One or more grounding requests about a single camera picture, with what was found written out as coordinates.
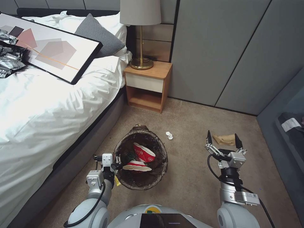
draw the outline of brown paper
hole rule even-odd
[[[225,135],[225,136],[212,135],[212,136],[219,145],[229,145],[229,146],[235,145],[234,135]]]

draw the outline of open shelf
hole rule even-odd
[[[127,86],[127,91],[129,105],[146,108],[157,112],[161,111],[161,93],[131,86]]]

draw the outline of abstract art print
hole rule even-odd
[[[4,13],[0,14],[0,29],[29,50],[27,62],[73,85],[102,48],[101,42]]]

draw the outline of lampshade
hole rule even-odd
[[[160,24],[160,0],[120,0],[120,23],[127,25]]]

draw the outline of table lamp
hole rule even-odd
[[[143,58],[143,25],[161,23],[160,0],[121,0],[120,23],[140,26],[140,58],[133,58],[130,66],[144,70],[153,67],[153,61]]]

